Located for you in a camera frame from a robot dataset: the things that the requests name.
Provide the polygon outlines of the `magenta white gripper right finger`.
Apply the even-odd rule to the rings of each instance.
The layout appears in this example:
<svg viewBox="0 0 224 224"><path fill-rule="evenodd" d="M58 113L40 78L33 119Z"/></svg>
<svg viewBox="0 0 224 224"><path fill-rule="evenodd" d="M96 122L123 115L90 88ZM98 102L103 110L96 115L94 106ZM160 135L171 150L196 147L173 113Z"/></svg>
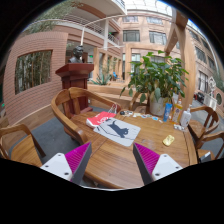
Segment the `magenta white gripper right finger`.
<svg viewBox="0 0 224 224"><path fill-rule="evenodd" d="M133 144L133 154L145 185L182 169L168 154L159 155L138 143Z"/></svg>

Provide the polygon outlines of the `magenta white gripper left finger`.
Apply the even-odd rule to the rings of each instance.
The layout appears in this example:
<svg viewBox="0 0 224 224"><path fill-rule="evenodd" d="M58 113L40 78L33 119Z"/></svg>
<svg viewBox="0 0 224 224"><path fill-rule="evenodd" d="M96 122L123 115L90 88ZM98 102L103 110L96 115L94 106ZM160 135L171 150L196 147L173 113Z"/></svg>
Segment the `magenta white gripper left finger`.
<svg viewBox="0 0 224 224"><path fill-rule="evenodd" d="M92 145L88 142L67 154L57 153L42 165L41 169L79 185L91 153Z"/></svg>

